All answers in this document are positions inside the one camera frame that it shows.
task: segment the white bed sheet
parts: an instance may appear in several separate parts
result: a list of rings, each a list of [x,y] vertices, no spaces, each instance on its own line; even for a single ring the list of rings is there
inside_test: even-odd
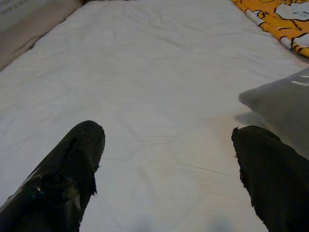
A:
[[[81,231],[266,232],[238,94],[306,67],[228,0],[90,2],[0,73],[0,203],[91,119],[107,143]]]

